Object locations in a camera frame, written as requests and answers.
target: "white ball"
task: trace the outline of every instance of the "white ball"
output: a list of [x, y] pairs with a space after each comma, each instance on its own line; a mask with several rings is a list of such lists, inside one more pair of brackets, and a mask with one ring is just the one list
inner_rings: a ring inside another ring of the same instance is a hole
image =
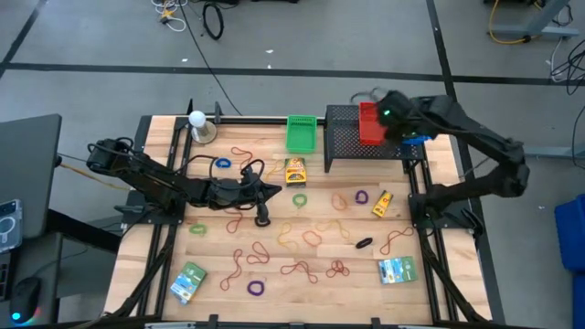
[[189, 114], [189, 123], [196, 128], [201, 128], [205, 125], [205, 114], [202, 111], [192, 111]]

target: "green rubber band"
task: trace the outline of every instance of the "green rubber band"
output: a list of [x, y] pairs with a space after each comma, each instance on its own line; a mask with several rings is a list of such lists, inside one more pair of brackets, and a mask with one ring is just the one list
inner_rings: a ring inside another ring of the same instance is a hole
[[189, 232], [193, 234], [198, 234], [201, 237], [205, 237], [207, 233], [207, 226], [205, 226], [204, 224], [191, 225], [191, 227], [189, 228]]
[[307, 196], [303, 193], [299, 193], [298, 195], [294, 195], [292, 197], [292, 202], [297, 208], [301, 208], [302, 206], [307, 204]]

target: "concrete floor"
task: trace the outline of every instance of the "concrete floor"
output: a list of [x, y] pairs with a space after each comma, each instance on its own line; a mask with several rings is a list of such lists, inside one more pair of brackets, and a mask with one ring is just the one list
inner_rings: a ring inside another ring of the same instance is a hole
[[[545, 60], [556, 41], [500, 46], [485, 29], [490, 7], [480, 0], [435, 0], [453, 75], [545, 78]], [[0, 58], [37, 5], [37, 0], [0, 0]], [[202, 4], [193, 7], [200, 13]], [[508, 5], [497, 22], [526, 21], [532, 7]], [[201, 37], [203, 28], [186, 9], [209, 64], [228, 69], [362, 70], [417, 73], [435, 81], [359, 78], [221, 75], [219, 79], [246, 115], [305, 113], [323, 115], [327, 104], [376, 86], [409, 95], [445, 93], [425, 0], [301, 0], [250, 3], [224, 11], [224, 37]], [[585, 32], [585, 5], [573, 4], [574, 27]], [[564, 42], [558, 61], [581, 40]], [[40, 10], [11, 63], [61, 64], [68, 71], [9, 69], [0, 79], [0, 121], [47, 113], [63, 116], [59, 151], [87, 156], [85, 145], [104, 137], [133, 136], [145, 114], [182, 113], [189, 98], [211, 111], [219, 101], [233, 113], [217, 83], [207, 74], [79, 72], [89, 66], [204, 68], [187, 32], [156, 23], [147, 0], [50, 0]], [[583, 106], [582, 91], [572, 97], [562, 87], [455, 83], [467, 113], [503, 135], [532, 146], [569, 146], [572, 123]], [[578, 133], [579, 141], [585, 137]], [[477, 163], [483, 157], [472, 151]], [[67, 161], [71, 165], [79, 163]], [[571, 327], [571, 276], [558, 254], [553, 210], [583, 192], [585, 173], [570, 161], [529, 159], [532, 171], [525, 195], [483, 197], [499, 292], [508, 324]], [[476, 171], [486, 173], [487, 164]], [[69, 186], [85, 193], [72, 193]], [[55, 173], [51, 207], [83, 221], [116, 216], [125, 193], [69, 171]], [[110, 223], [115, 219], [102, 221]], [[82, 248], [70, 243], [64, 253]], [[95, 260], [91, 291], [72, 283], [84, 259]], [[94, 318], [105, 298], [114, 257], [98, 250], [67, 260], [60, 295], [61, 321]]]

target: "green basket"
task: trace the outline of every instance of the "green basket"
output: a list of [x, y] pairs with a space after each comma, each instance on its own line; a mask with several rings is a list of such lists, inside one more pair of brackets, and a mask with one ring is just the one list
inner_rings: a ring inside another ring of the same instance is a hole
[[291, 153], [312, 153], [317, 148], [317, 117], [290, 115], [286, 121], [286, 148]]

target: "wooden table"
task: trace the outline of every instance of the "wooden table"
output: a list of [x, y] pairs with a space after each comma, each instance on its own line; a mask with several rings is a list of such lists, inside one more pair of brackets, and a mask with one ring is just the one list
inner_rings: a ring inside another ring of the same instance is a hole
[[[175, 119], [174, 116], [154, 116], [150, 123], [144, 151], [161, 164], [166, 163]], [[232, 167], [215, 168], [214, 175], [240, 178], [239, 164], [246, 156], [233, 155], [230, 152], [233, 146], [238, 146], [252, 151], [254, 158], [266, 162], [262, 177], [265, 182], [285, 186], [283, 171], [265, 179], [277, 161], [292, 156], [285, 148], [285, 137], [284, 125], [224, 124], [218, 126], [218, 138], [215, 142], [208, 145], [194, 143], [191, 155], [227, 157], [233, 161]], [[207, 277], [187, 306], [179, 304], [172, 294], [166, 295], [165, 320], [206, 321], [211, 314], [218, 314], [222, 322], [369, 324], [370, 318], [379, 317], [383, 324], [431, 323], [418, 238], [396, 238], [391, 243], [389, 255], [380, 253], [380, 247], [387, 242], [390, 231], [401, 231], [410, 226], [407, 207], [410, 185], [408, 177], [402, 172], [401, 161], [335, 160], [331, 172], [325, 174], [322, 127], [318, 128], [317, 141], [316, 152], [304, 156], [309, 177], [307, 187], [284, 187], [267, 203], [272, 221], [267, 228], [257, 228], [254, 225], [255, 209], [244, 212], [245, 217], [238, 231], [230, 234], [226, 231], [226, 225], [237, 215], [187, 207], [185, 222], [177, 233], [171, 275], [166, 289], [168, 290], [187, 261], [206, 270]], [[433, 182], [458, 182], [449, 137], [439, 136], [435, 141], [426, 143], [426, 149]], [[208, 166], [208, 160], [197, 159], [189, 165], [187, 175], [206, 176]], [[360, 189], [366, 190], [370, 195], [365, 206], [357, 205], [353, 201], [356, 191]], [[391, 192], [394, 198], [386, 215], [377, 218], [371, 213], [371, 209], [384, 189]], [[308, 203], [300, 209], [292, 202], [297, 193], [308, 196]], [[332, 207], [333, 193], [346, 198], [346, 210], [339, 211]], [[349, 239], [344, 239], [336, 226], [324, 232], [315, 229], [316, 224], [331, 219], [338, 219], [350, 231]], [[288, 250], [277, 243], [285, 222], [292, 224], [292, 231], [284, 239], [296, 241], [297, 250]], [[189, 226], [195, 223], [207, 225], [205, 237], [189, 233]], [[124, 298], [143, 276], [152, 230], [150, 225], [136, 225], [124, 237], [112, 275], [105, 311], [111, 312], [120, 307]], [[323, 243], [316, 248], [304, 243], [301, 236], [306, 230], [319, 233]], [[443, 236], [453, 280], [476, 311], [490, 318], [473, 237], [463, 229], [445, 229]], [[374, 243], [364, 249], [356, 249], [355, 243], [366, 237], [373, 238]], [[245, 257], [252, 253], [254, 241], [260, 241], [270, 253], [271, 259], [268, 263], [249, 265], [246, 262]], [[230, 289], [224, 292], [219, 284], [236, 268], [232, 259], [235, 249], [243, 250], [244, 257], [239, 259], [243, 273], [237, 279], [231, 280]], [[414, 257], [419, 279], [382, 285], [378, 275], [378, 260], [401, 256]], [[311, 284], [307, 275], [300, 271], [290, 275], [280, 273], [281, 266], [291, 265], [299, 260], [305, 260], [309, 264], [311, 272], [318, 277], [318, 283]], [[350, 269], [350, 274], [337, 274], [334, 278], [327, 278], [325, 272], [330, 269], [333, 260], [341, 260]], [[266, 281], [265, 293], [260, 297], [252, 296], [246, 290], [248, 283], [254, 280]], [[447, 319], [443, 289], [436, 276], [435, 281], [441, 317]], [[157, 283], [158, 280], [155, 279], [147, 313], [154, 310], [155, 297], [152, 296], [156, 292]]]

